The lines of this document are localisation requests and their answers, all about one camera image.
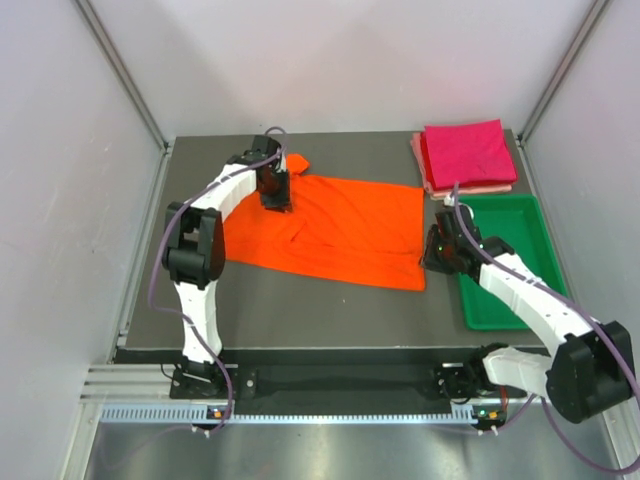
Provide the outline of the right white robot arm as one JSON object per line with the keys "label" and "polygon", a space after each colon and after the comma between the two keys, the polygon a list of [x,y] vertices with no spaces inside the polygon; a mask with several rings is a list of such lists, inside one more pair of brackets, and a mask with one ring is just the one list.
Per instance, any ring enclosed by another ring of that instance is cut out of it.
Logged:
{"label": "right white robot arm", "polygon": [[461,274],[509,308],[546,351],[527,353],[501,343],[478,348],[463,364],[471,393],[510,386],[548,401],[578,424],[638,398],[629,332],[602,324],[552,290],[499,237],[483,238],[466,205],[444,206],[429,229],[423,266]]}

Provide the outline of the orange t shirt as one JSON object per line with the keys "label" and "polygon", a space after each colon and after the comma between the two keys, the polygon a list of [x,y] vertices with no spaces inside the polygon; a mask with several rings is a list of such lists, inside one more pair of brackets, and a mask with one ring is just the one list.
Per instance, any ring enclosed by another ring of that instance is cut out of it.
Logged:
{"label": "orange t shirt", "polygon": [[424,192],[418,187],[309,173],[287,157],[289,213],[269,211],[258,194],[224,222],[229,260],[285,273],[421,292]]}

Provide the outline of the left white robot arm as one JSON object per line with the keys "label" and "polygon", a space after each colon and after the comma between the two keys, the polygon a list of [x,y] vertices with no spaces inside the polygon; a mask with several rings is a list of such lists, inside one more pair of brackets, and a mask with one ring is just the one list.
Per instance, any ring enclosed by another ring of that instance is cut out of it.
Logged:
{"label": "left white robot arm", "polygon": [[250,195],[268,211],[292,210],[285,146],[276,127],[253,138],[229,158],[202,193],[174,202],[165,216],[161,264],[179,296],[184,346],[173,374],[173,398],[220,398],[230,389],[217,364],[222,340],[216,320],[216,287],[226,262],[224,221]]}

